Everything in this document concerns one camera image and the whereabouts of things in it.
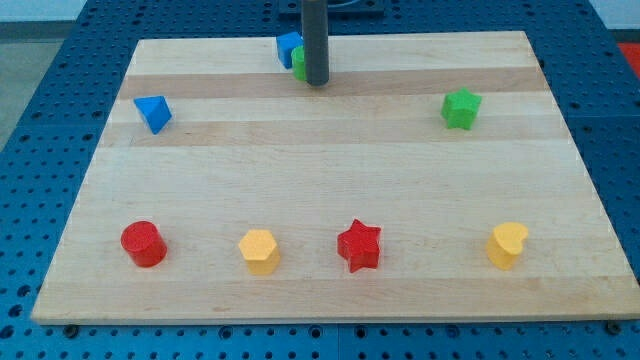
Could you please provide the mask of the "grey cylindrical robot arm rod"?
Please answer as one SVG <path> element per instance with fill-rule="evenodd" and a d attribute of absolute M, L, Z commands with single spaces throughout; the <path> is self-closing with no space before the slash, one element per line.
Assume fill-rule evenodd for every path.
<path fill-rule="evenodd" d="M 329 81 L 328 1 L 301 1 L 306 81 L 314 87 Z"/>

